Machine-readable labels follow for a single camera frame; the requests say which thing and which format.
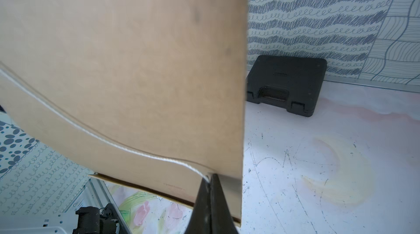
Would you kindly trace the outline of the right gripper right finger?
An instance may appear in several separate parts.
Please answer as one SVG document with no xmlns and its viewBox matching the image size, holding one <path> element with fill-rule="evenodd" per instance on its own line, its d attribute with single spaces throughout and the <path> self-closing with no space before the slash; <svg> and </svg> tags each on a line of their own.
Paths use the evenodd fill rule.
<svg viewBox="0 0 420 234">
<path fill-rule="evenodd" d="M 210 181 L 211 234 L 238 234 L 217 174 Z"/>
</svg>

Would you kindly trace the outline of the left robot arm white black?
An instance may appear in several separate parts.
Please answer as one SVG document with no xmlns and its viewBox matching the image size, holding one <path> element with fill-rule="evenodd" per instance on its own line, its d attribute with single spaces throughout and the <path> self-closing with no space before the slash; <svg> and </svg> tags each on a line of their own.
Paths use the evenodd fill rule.
<svg viewBox="0 0 420 234">
<path fill-rule="evenodd" d="M 2 234 L 119 234 L 119 220 L 97 207 L 50 215 L 1 216 Z"/>
</svg>

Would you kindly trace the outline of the brown kraft file bag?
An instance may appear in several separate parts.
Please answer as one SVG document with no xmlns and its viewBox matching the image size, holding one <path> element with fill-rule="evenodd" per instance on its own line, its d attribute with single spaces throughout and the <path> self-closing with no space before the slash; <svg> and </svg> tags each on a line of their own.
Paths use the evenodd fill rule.
<svg viewBox="0 0 420 234">
<path fill-rule="evenodd" d="M 1 106 L 99 178 L 242 219 L 248 0 L 1 0 Z"/>
</svg>

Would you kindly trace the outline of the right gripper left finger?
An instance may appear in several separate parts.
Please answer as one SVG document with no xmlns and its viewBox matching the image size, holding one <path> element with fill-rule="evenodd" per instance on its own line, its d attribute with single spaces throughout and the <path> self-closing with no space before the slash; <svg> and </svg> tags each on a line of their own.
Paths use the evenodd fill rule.
<svg viewBox="0 0 420 234">
<path fill-rule="evenodd" d="M 202 180 L 185 234 L 211 233 L 211 188 L 210 183 Z"/>
</svg>

